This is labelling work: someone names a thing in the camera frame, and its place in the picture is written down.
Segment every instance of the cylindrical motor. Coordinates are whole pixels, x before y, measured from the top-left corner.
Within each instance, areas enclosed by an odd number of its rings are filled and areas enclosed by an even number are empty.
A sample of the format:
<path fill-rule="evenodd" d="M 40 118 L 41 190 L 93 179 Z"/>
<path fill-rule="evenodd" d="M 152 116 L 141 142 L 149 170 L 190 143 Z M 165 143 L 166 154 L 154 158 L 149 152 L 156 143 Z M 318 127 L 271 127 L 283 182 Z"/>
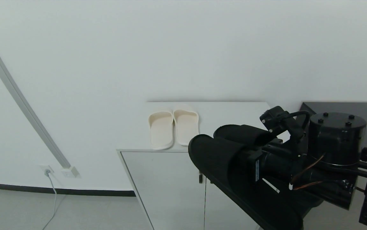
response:
<path fill-rule="evenodd" d="M 324 157 L 329 167 L 350 167 L 359 162 L 366 121 L 358 116 L 330 112 L 312 115 L 308 134 L 307 155 Z"/>

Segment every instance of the cabinet door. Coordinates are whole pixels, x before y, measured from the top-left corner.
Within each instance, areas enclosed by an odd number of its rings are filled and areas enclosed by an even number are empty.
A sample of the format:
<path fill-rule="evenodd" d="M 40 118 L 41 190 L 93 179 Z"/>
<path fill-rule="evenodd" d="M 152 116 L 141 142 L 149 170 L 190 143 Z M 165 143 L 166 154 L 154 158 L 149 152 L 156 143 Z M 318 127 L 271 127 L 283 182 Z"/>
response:
<path fill-rule="evenodd" d="M 154 230 L 203 230 L 205 177 L 188 153 L 123 152 Z"/>
<path fill-rule="evenodd" d="M 258 230 L 259 225 L 216 185 L 206 182 L 205 230 Z"/>

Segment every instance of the power outlet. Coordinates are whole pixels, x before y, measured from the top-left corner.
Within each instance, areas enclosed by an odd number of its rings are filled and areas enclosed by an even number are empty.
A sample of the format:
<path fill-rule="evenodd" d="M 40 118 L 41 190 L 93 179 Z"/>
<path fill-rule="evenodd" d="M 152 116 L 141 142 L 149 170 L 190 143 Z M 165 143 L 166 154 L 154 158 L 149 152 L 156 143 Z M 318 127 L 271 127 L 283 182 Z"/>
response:
<path fill-rule="evenodd" d="M 69 169 L 62 169 L 61 172 L 68 178 L 76 178 L 79 175 L 79 172 L 74 166 L 71 166 Z"/>
<path fill-rule="evenodd" d="M 39 165 L 39 167 L 42 169 L 43 173 L 46 171 L 46 169 L 50 170 L 50 173 L 55 173 L 52 168 L 48 165 Z"/>

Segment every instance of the orange wire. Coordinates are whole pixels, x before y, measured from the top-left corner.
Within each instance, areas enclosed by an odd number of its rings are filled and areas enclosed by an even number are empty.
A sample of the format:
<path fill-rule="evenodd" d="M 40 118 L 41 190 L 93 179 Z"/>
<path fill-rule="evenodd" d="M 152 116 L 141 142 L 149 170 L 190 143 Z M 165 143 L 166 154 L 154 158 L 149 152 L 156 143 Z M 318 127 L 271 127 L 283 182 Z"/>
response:
<path fill-rule="evenodd" d="M 325 156 L 325 153 L 318 158 L 318 160 L 316 160 L 314 163 L 312 163 L 311 165 L 309 165 L 307 168 L 303 169 L 301 172 L 297 173 L 295 176 L 293 176 L 293 178 L 290 181 L 290 184 L 294 184 L 294 182 L 300 178 L 300 176 L 305 173 L 308 169 L 310 169 L 312 166 L 315 166 L 323 157 Z"/>
<path fill-rule="evenodd" d="M 322 183 L 322 181 L 311 182 L 309 184 L 302 185 L 302 186 L 297 187 L 297 188 L 293 188 L 293 190 L 299 190 L 299 189 L 306 188 L 306 187 L 312 186 L 312 185 L 317 185 L 317 184 L 320 184 L 320 183 Z"/>

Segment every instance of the cabinet handle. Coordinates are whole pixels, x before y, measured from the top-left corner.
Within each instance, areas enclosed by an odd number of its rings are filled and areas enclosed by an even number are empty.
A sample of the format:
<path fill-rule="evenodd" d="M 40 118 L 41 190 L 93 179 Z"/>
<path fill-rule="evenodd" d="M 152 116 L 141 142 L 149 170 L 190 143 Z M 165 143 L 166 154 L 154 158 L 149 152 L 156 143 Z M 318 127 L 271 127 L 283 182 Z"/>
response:
<path fill-rule="evenodd" d="M 202 184 L 204 182 L 204 175 L 199 171 L 199 183 Z"/>

